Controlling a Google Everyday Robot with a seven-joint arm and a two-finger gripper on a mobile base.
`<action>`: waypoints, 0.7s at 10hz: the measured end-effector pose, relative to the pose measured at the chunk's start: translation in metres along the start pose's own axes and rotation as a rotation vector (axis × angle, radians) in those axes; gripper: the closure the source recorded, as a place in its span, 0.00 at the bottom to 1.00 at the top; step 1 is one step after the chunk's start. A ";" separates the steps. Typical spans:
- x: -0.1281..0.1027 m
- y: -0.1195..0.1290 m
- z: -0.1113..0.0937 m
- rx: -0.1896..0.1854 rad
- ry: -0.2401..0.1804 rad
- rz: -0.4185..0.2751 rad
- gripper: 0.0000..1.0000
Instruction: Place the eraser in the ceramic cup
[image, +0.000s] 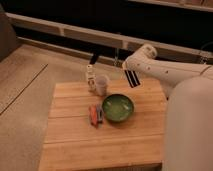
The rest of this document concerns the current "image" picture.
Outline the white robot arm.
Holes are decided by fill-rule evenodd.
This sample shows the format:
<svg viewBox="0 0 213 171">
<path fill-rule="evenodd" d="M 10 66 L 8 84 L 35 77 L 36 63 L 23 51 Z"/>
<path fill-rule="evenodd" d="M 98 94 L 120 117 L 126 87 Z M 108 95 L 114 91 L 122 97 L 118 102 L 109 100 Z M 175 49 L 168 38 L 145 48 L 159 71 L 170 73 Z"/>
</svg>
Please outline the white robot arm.
<svg viewBox="0 0 213 171">
<path fill-rule="evenodd" d="M 166 110 L 162 171 L 213 171 L 213 65 L 168 62 L 144 44 L 122 68 L 132 87 L 137 74 L 171 87 Z"/>
</svg>

